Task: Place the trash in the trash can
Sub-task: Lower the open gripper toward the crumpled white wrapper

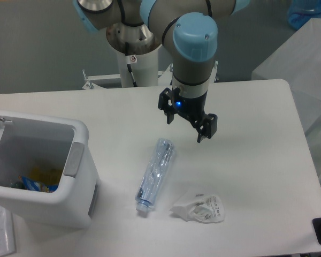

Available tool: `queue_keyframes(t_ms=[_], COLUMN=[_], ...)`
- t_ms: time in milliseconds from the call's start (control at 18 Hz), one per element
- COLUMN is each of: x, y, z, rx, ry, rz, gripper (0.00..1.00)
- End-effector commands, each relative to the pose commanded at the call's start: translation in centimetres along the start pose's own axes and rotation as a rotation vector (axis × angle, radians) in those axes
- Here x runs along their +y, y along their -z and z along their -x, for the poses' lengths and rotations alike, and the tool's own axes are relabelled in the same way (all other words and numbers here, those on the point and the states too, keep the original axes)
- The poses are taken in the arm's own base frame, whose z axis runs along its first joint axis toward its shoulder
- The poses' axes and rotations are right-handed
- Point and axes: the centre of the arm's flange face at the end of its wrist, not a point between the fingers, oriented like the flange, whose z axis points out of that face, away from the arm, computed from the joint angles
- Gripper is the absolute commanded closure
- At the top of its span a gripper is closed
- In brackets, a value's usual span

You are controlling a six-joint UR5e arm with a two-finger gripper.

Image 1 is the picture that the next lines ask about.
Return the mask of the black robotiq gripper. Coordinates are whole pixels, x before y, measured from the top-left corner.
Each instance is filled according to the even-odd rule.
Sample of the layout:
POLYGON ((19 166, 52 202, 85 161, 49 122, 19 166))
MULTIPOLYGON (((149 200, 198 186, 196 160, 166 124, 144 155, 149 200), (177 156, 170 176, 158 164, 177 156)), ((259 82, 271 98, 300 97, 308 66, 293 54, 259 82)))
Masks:
POLYGON ((207 91, 205 85, 173 85, 171 90, 165 88, 158 99, 158 109, 163 110, 167 124, 172 123, 175 114, 189 121, 198 132, 198 143, 211 139, 217 131, 217 115, 204 111, 207 91))

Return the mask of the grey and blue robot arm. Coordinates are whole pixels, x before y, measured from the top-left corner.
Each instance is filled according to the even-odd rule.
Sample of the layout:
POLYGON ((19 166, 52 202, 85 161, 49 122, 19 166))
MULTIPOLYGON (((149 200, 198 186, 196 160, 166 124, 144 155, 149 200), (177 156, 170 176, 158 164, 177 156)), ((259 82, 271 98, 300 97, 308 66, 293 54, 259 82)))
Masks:
POLYGON ((198 140, 212 138, 218 118, 206 114, 208 86, 213 82, 218 48, 217 20, 248 1, 74 1, 86 29, 106 31, 120 59, 123 87, 157 85, 157 51, 172 57, 172 84, 159 95, 158 108, 170 123, 174 115, 189 121, 198 140))

